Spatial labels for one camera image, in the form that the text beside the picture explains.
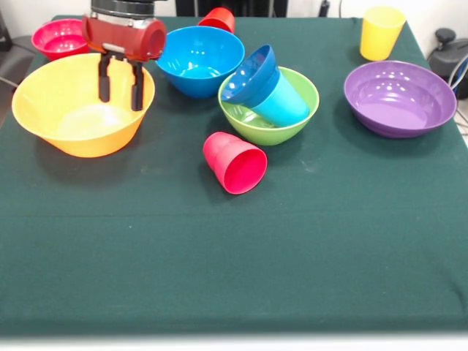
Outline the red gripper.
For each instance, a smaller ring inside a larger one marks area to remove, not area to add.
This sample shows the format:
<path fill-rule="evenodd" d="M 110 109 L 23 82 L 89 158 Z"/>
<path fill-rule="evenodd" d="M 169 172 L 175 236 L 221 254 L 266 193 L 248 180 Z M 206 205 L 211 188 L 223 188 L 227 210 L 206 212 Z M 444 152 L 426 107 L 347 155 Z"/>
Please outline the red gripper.
<path fill-rule="evenodd" d="M 167 29 L 157 19 L 131 20 L 122 18 L 117 23 L 84 15 L 82 32 L 88 46 L 101 52 L 98 64 L 99 99 L 110 101 L 110 78 L 107 68 L 112 51 L 122 53 L 131 60 L 134 84 L 132 86 L 132 110 L 143 108 L 143 64 L 139 61 L 157 60 L 166 44 Z"/>

